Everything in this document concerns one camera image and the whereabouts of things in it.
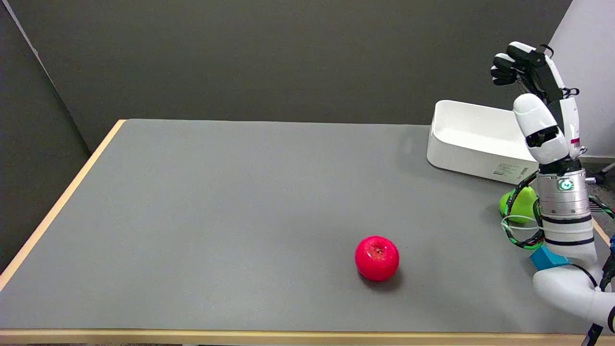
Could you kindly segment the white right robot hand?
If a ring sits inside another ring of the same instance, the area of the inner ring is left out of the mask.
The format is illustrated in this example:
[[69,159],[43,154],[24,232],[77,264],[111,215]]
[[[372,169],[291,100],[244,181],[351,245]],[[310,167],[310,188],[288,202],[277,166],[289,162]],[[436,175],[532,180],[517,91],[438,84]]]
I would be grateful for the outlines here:
[[538,48],[510,42],[497,53],[490,69],[497,86],[521,84],[523,94],[513,103],[513,112],[530,155],[540,173],[562,174],[580,168],[580,120],[575,96],[568,88],[547,45]]

